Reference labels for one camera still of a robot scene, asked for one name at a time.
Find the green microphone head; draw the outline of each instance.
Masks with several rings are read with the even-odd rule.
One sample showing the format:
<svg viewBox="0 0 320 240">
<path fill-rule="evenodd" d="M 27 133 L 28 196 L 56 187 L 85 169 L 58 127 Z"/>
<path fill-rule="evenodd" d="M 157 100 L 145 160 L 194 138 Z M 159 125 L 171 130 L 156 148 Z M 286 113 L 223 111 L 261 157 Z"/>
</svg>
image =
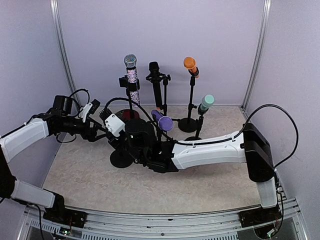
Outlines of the green microphone head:
<svg viewBox="0 0 320 240">
<path fill-rule="evenodd" d="M 214 96 L 208 94 L 208 95 L 205 95 L 203 98 L 202 98 L 202 101 L 201 101 L 201 104 L 200 104 L 200 109 L 205 112 L 208 110 L 208 108 L 212 107 L 214 105 L 214 102 L 215 102 L 215 98 Z"/>
</svg>

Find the beige table surface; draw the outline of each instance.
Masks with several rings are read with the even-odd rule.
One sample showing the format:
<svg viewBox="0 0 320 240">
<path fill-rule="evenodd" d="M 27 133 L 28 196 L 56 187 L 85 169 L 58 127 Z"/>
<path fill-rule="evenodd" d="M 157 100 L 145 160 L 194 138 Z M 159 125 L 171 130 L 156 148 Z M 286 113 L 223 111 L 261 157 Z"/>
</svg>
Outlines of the beige table surface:
<svg viewBox="0 0 320 240">
<path fill-rule="evenodd" d="M 110 109 L 115 113 L 124 108 Z M 150 113 L 155 108 L 145 106 L 145 109 Z M 187 107 L 169 106 L 168 115 L 186 117 Z M 192 115 L 197 118 L 197 110 Z M 99 111 L 94 118 L 102 122 L 98 116 Z M 238 107 L 214 106 L 204 115 L 200 137 L 232 133 L 244 121 Z M 192 136 L 180 131 L 176 122 L 168 134 L 178 140 Z M 115 168 L 109 160 L 112 151 L 107 139 L 90 143 L 79 136 L 73 143 L 62 144 L 43 187 L 63 195 L 67 206 L 118 213 L 203 213 L 260 203 L 246 163 L 202 165 L 162 174 L 141 164 Z"/>
</svg>

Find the metal corner post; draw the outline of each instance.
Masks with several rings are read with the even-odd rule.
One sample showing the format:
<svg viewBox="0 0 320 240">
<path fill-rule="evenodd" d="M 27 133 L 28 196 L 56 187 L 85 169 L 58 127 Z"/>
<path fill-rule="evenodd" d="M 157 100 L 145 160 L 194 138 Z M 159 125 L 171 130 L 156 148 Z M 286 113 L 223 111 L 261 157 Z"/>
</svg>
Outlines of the metal corner post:
<svg viewBox="0 0 320 240">
<path fill-rule="evenodd" d="M 70 69 L 70 65 L 67 57 L 66 46 L 64 42 L 64 36 L 63 36 L 60 15 L 59 15 L 58 0 L 50 0 L 50 5 L 51 5 L 55 32 L 58 40 L 59 50 L 60 50 L 61 59 L 64 66 L 67 83 L 68 83 L 70 92 L 73 93 L 76 90 L 76 86 L 75 86 L 74 79 L 72 77 L 72 73 L 71 73 L 71 69 Z M 74 95 L 74 98 L 79 103 L 79 105 L 82 106 L 77 93 Z"/>
<path fill-rule="evenodd" d="M 259 38 L 258 38 L 258 45 L 257 45 L 255 56 L 254 56 L 254 62 L 253 62 L 253 66 L 252 66 L 252 70 L 251 70 L 251 74 L 250 74 L 249 84 L 246 89 L 244 99 L 243 99 L 243 102 L 241 105 L 241 108 L 244 111 L 246 111 L 246 109 L 247 109 L 252 91 L 254 89 L 254 84 L 256 81 L 257 72 L 258 72 L 258 68 L 259 68 L 259 63 L 260 63 L 263 48 L 264 48 L 264 42 L 265 42 L 268 21 L 269 21 L 270 8 L 271 8 L 271 0 L 264 0 L 263 14 L 262 14 L 260 33 L 259 33 Z"/>
</svg>

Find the teal microphone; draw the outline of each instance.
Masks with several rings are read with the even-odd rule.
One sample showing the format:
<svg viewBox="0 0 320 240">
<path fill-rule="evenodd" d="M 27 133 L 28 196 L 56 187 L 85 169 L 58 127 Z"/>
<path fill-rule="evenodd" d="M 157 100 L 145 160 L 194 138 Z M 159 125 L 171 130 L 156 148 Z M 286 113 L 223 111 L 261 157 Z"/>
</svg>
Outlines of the teal microphone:
<svg viewBox="0 0 320 240">
<path fill-rule="evenodd" d="M 214 96 L 210 94 L 205 95 L 202 98 L 200 106 L 198 107 L 198 114 L 200 115 L 205 114 L 208 111 L 208 109 L 214 105 L 214 102 L 215 102 Z"/>
</svg>

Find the silver microphone head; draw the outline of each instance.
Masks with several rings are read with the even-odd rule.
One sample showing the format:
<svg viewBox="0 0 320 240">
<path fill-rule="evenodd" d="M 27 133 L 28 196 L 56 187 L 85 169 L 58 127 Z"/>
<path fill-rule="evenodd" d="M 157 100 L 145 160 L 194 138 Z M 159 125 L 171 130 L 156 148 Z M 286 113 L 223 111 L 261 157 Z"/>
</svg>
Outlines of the silver microphone head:
<svg viewBox="0 0 320 240">
<path fill-rule="evenodd" d="M 128 54 L 124 57 L 124 64 L 127 68 L 134 68 L 137 63 L 137 58 L 133 54 Z"/>
</svg>

